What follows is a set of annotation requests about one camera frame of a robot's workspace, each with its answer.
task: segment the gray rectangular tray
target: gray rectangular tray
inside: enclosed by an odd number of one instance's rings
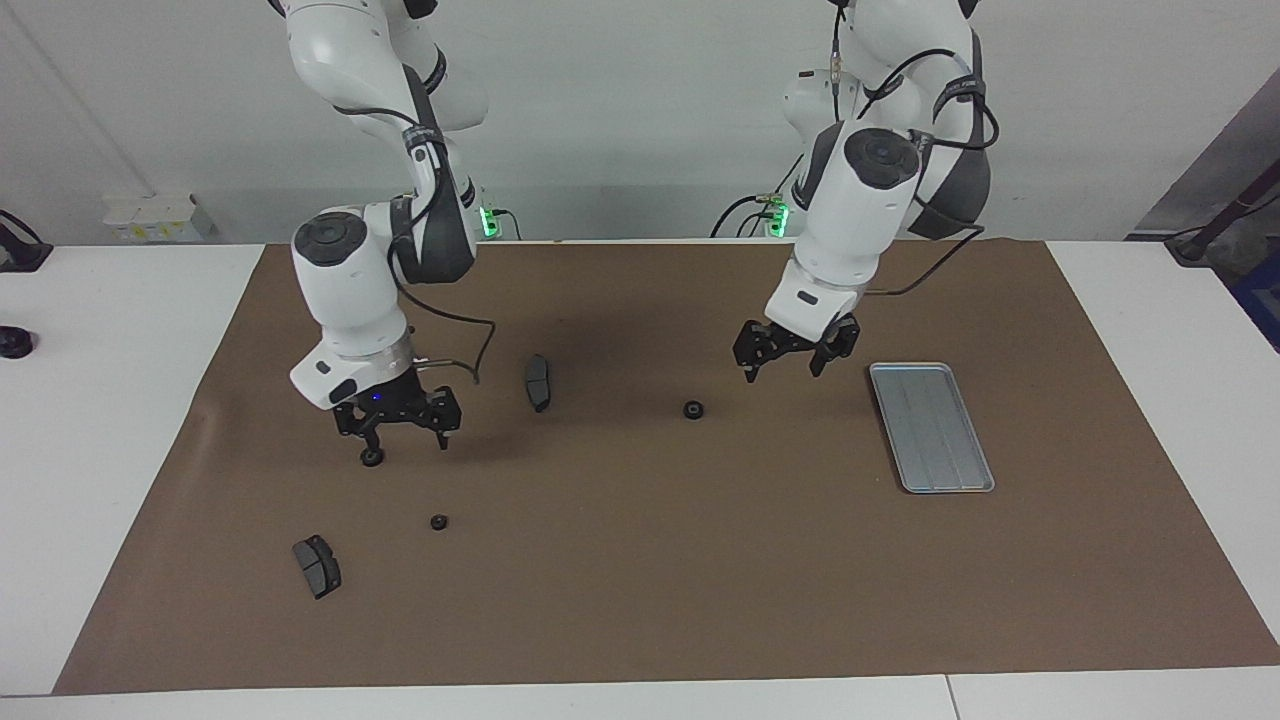
[[[908,492],[995,489],[951,368],[942,363],[876,363],[870,375]]]

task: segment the white table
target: white table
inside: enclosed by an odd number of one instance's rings
[[[1280,634],[1280,356],[1207,270],[1157,245],[1052,243],[1130,391]],[[0,694],[47,693],[261,247],[74,247],[0,275]],[[1245,717],[1280,669],[4,698],[5,717]]]

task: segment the green light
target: green light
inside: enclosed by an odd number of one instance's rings
[[[498,237],[502,233],[502,227],[498,224],[498,218],[493,217],[493,213],[481,206],[480,208],[480,220],[484,223],[484,237],[485,240]]]
[[[786,202],[773,202],[773,211],[769,215],[768,231],[773,237],[787,234],[787,219],[791,218],[791,208]]]

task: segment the blue object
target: blue object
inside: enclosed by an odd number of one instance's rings
[[[1280,351],[1280,252],[1235,283],[1231,295],[1271,347]]]

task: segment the brown mat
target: brown mat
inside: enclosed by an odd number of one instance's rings
[[[900,243],[881,281],[942,250]],[[462,433],[440,454],[389,428],[369,470],[288,383],[317,333],[269,249],[56,692],[1280,664],[1042,245],[977,243],[865,301],[820,380],[797,356],[748,386],[730,345],[787,252],[485,247],[419,288],[500,320],[483,387],[426,379],[457,389]],[[411,322],[436,356],[483,336]],[[879,360],[952,365],[995,493],[899,488]],[[312,533],[344,580],[321,601],[289,550]]]

